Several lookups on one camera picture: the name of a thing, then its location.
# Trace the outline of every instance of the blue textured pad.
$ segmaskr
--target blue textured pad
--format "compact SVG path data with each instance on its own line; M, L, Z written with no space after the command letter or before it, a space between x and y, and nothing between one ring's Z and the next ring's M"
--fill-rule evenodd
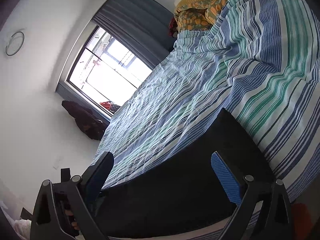
M228 199L231 202L240 205L242 201L240 196L240 186L233 177L229 168L217 155L217 152L214 152L211 156L211 167L217 175L224 191L228 196Z

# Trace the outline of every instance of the circular black ring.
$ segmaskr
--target circular black ring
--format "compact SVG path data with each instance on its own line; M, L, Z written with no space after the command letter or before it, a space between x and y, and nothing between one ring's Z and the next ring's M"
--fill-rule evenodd
M11 41L11 40L10 40L10 41L9 41L9 44L8 44L7 46L5 46L5 53L6 53L8 56L13 56L14 54L16 54L16 53L21 49L21 47L22 47L22 45L23 45L23 43L24 43L24 33L23 33L22 31L18 31L18 32L14 33L14 34L11 36L11 38L12 38L14 35L16 35L17 33L22 33L22 35L23 35L22 43L21 43L20 47L16 50L15 53L9 55L8 52L7 52L7 47L8 47L8 45L10 44L10 41Z

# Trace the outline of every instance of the window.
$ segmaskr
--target window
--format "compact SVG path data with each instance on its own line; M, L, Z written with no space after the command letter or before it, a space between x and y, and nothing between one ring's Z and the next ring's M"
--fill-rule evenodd
M67 82L111 116L151 72L113 36L96 27L81 49Z

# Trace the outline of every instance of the striped bedsheet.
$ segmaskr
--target striped bedsheet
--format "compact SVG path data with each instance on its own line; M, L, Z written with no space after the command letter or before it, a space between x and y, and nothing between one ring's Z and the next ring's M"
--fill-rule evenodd
M106 130L95 160L110 151L115 166L104 187L176 154L224 107L294 200L319 171L319 31L304 0L229 0L210 31L180 33Z

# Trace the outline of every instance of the silver bolt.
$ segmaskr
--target silver bolt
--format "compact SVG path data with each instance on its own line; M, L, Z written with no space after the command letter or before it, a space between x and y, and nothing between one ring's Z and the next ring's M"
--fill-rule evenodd
M282 181L282 180L280 180L280 179L277 179L277 180L276 180L276 184L278 184L278 185L280 185L280 186L281 186L281 185L283 185L283 181Z
M50 180L46 179L42 182L43 186L48 186L50 184Z
M81 180L81 176L79 176L79 175L75 175L72 177L73 182L78 182L79 180Z
M251 176L251 175L246 175L244 178L249 182L254 180L253 176Z

